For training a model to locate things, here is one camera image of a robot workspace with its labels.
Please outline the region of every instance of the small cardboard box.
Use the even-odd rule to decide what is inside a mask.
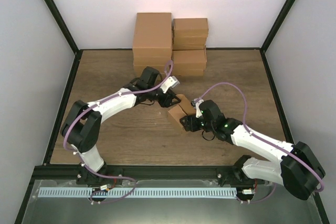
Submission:
[[[207,37],[174,37],[173,45],[205,45]]]
[[[207,37],[209,32],[207,18],[175,18],[174,37]]]
[[[175,70],[173,69],[174,76],[203,76],[203,69],[185,69],[185,70]]]
[[[165,65],[172,57],[134,57],[133,65]]]
[[[134,57],[172,55],[172,14],[138,13],[133,37]]]
[[[184,45],[173,45],[173,50],[202,50],[205,48],[204,44],[184,44]]]
[[[203,50],[183,50],[173,51],[173,71],[183,71],[189,69],[202,69],[206,68],[206,51]]]
[[[196,110],[191,106],[190,101],[183,94],[178,94],[178,98],[181,99],[181,102],[168,110],[167,117],[171,124],[176,128],[179,132],[183,132],[183,126],[180,123],[180,119],[186,115],[196,114]]]

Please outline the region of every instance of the wooden tabletop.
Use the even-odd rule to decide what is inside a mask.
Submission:
[[[66,108],[77,100],[95,101],[118,91],[135,77],[131,50],[87,50],[83,52]],[[258,50],[208,50],[203,77],[178,77],[174,92],[190,100],[210,86],[226,81],[237,85],[248,103],[247,124],[254,130],[285,140]],[[218,86],[205,99],[214,100],[221,111],[242,120],[244,103],[230,86]],[[106,120],[100,128],[97,147],[108,164],[124,165],[232,165],[242,155],[256,154],[219,140],[206,141],[201,131],[180,134],[168,122],[167,109],[157,103],[138,105]],[[52,164],[78,164],[79,158],[62,147],[58,136]]]

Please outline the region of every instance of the purple cable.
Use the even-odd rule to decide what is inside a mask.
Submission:
[[[150,89],[146,89],[146,90],[139,90],[139,91],[128,91],[128,92],[124,92],[124,93],[121,93],[120,95],[126,95],[126,94],[141,94],[141,93],[147,93],[147,92],[151,92],[155,89],[158,89],[168,78],[169,76],[171,75],[172,71],[173,71],[173,61],[170,60],[166,63],[166,65],[164,66],[164,72],[166,74],[166,77],[158,84],[156,85],[155,87],[153,88],[150,88]],[[100,104],[103,104],[107,101],[110,101],[111,99],[115,98],[119,96],[119,94],[114,94],[114,95],[111,95],[109,97],[106,97],[104,98],[103,100],[100,100]],[[66,149],[67,151],[72,151],[71,149],[69,149],[67,147],[67,142],[68,142],[68,137],[69,137],[69,134],[70,132],[72,131],[72,129],[74,128],[74,126],[76,125],[76,123],[84,116],[86,115],[89,111],[93,110],[95,107],[97,107],[98,105],[97,104],[94,104],[93,106],[87,108],[86,110],[84,110],[82,113],[79,114],[78,117],[76,117],[76,119],[73,121],[73,123],[70,125],[67,133],[65,134],[65,137],[64,137],[64,141],[63,141],[63,148]],[[107,176],[107,175],[102,175],[102,174],[99,174],[99,173],[96,173],[95,171],[93,171],[90,167],[88,167],[87,165],[84,165],[84,167],[91,173],[93,173],[94,175],[98,176],[98,177],[102,177],[102,178],[110,178],[110,179],[127,179],[127,180],[131,180],[134,182],[134,187],[132,188],[132,190],[130,190],[127,194],[123,195],[122,197],[118,198],[118,199],[114,199],[112,201],[106,201],[106,202],[102,202],[102,203],[111,203],[111,202],[116,202],[118,200],[121,200],[121,199],[124,199],[125,197],[129,196],[131,193],[134,192],[135,190],[135,187],[136,187],[136,180],[134,178],[130,178],[130,177],[121,177],[121,176]]]
[[[312,175],[314,175],[314,177],[318,180],[318,182],[320,183],[321,187],[319,189],[316,189],[315,192],[319,193],[321,191],[324,190],[324,182],[323,180],[320,178],[320,176],[312,169],[310,168],[309,165],[307,165],[304,161],[302,161],[301,159],[299,159],[297,156],[293,155],[292,153],[290,153],[289,151],[277,146],[276,144],[272,143],[272,142],[269,142],[265,139],[263,139],[262,137],[254,134],[253,132],[251,132],[251,129],[248,128],[248,126],[246,125],[245,123],[245,118],[246,118],[246,113],[247,113],[247,102],[246,102],[246,98],[243,94],[243,92],[239,89],[239,87],[233,85],[232,83],[229,83],[229,82],[219,82],[215,85],[213,85],[212,87],[210,87],[207,91],[205,91],[204,94],[202,94],[198,99],[196,99],[196,102],[199,101],[200,99],[203,98],[203,96],[205,96],[211,89],[213,89],[214,87],[218,86],[218,85],[230,85],[232,87],[234,87],[236,90],[238,90],[238,92],[241,94],[241,96],[243,97],[244,99],[244,115],[243,115],[243,126],[244,128],[251,133],[251,136],[255,137],[256,139],[266,143],[266,144],[269,144],[270,146],[278,149],[278,150],[281,150],[282,152],[286,153],[288,156],[290,156],[291,158],[295,159],[297,162],[299,162],[301,165],[303,165],[309,172],[312,173]]]
[[[274,184],[273,189],[272,189],[272,191],[269,193],[269,195],[267,195],[266,197],[264,197],[264,198],[262,198],[262,199],[255,200],[255,201],[250,201],[250,203],[248,203],[248,202],[246,202],[246,201],[243,201],[243,200],[239,199],[238,197],[237,197],[237,200],[240,201],[240,202],[246,202],[246,203],[248,203],[248,204],[260,203],[260,202],[265,201],[265,200],[268,199],[269,197],[271,197],[271,196],[273,195],[273,193],[275,192],[275,188],[276,188],[276,187],[277,187],[277,184]]]
[[[87,165],[85,165],[85,168],[92,174],[95,174],[96,176],[99,176],[99,177],[102,177],[102,178],[113,178],[113,179],[127,179],[127,180],[131,180],[134,182],[134,186],[133,188],[128,192],[126,193],[125,195],[121,196],[120,198],[117,198],[117,199],[114,199],[114,200],[109,200],[109,201],[101,201],[100,203],[101,204],[107,204],[107,203],[112,203],[112,202],[117,202],[121,199],[125,199],[127,196],[129,196],[130,194],[132,194],[136,188],[136,184],[137,184],[137,181],[134,179],[134,178],[131,178],[131,177],[123,177],[123,176],[107,176],[107,175],[102,175],[102,174],[99,174],[99,173],[96,173],[94,170],[92,170],[90,167],[88,167]],[[95,191],[91,194],[90,196],[90,201],[93,202],[92,200],[92,197],[97,194],[98,192],[100,192],[101,190],[99,191]]]

